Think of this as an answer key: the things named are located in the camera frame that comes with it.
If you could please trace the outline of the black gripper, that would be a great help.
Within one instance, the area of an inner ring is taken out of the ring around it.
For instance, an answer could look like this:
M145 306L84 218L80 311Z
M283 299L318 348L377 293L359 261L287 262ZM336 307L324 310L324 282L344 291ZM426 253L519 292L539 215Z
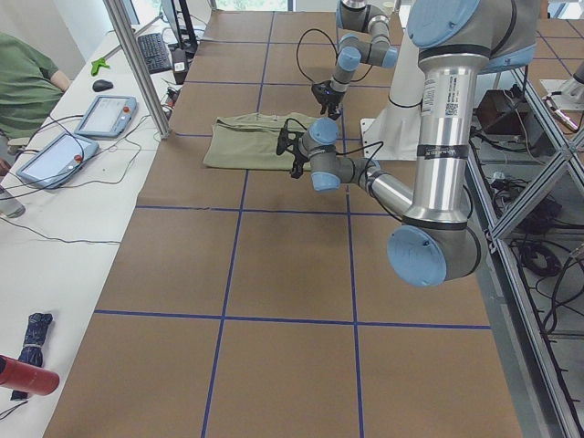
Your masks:
M300 148L303 134L282 128L277 137L276 154L278 156L288 152L294 156L290 176L299 179L304 173L304 165L309 162L308 156Z
M332 120L337 120L341 116L340 104L345 93L332 88L330 80L313 83L311 92L321 107L320 115L328 114Z

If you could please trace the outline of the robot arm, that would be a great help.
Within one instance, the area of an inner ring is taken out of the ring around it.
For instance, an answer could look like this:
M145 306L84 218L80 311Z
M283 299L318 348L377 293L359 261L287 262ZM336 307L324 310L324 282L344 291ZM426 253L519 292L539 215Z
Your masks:
M315 83L311 91L321 106L320 114L336 120L340 105L360 64L393 68L398 59L398 49L391 46L390 19L377 6L367 1L339 1L337 27L370 36L363 41L347 34L339 41L339 54L329 80Z
M276 153L290 153L293 177L311 169L318 192L355 183L401 218L387 244L399 278L433 287L472 274L485 239L461 209L464 172L477 77L529 64L535 54L536 1L418 1L406 32L418 48L424 75L413 186L368 159L351 159L335 147L339 104L361 64L390 68L398 52L389 40L390 20L365 1L341 1L337 23L346 30L330 80L312 91L320 118L303 132L282 128Z

